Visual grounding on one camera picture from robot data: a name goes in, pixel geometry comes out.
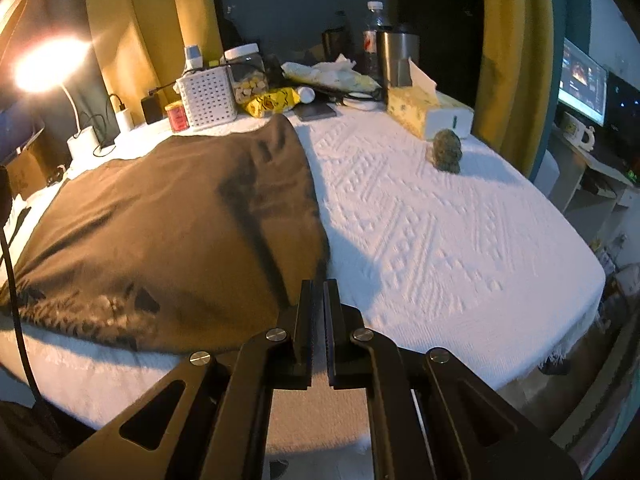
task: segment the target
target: red can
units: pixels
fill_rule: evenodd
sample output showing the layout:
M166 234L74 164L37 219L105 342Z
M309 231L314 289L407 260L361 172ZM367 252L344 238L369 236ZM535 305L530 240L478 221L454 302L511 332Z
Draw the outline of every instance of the red can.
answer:
M169 124L171 124L171 130L174 134L183 132L189 127L189 120L184 106L182 106L182 101L175 101L165 106L164 110L169 117Z

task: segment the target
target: bottle label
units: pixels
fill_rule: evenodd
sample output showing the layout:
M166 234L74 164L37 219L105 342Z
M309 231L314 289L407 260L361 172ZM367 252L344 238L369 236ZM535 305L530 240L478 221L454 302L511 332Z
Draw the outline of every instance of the bottle label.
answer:
M365 30L364 31L364 51L369 54L375 54L378 49L376 47L376 31Z

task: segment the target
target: plastic water bottle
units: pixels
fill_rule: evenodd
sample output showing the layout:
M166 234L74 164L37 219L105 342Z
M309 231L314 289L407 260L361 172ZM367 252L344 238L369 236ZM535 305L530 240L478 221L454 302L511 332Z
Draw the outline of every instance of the plastic water bottle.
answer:
M364 31L365 73L380 82L376 32L390 28L390 23L385 16L382 2L368 2L367 7L369 8L369 19L367 20L367 29Z

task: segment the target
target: plastic jar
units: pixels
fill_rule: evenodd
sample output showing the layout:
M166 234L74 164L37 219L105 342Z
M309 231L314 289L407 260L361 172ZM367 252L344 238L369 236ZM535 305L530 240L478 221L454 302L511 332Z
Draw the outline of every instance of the plastic jar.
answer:
M171 125L171 131L174 134L183 132L189 127L189 120L187 114L184 111L182 101L175 101L170 105L164 107L167 116L169 117L169 124Z
M264 63L256 43L226 50L225 59L236 103L243 105L269 90Z

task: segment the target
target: drawer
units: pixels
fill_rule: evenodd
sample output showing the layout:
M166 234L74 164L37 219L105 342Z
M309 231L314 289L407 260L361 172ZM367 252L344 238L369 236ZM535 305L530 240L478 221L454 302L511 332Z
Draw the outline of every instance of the drawer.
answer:
M622 207L631 207L636 203L636 200L638 200L639 196L639 189L627 187L622 195L620 195L620 198L618 199L618 205L621 205Z

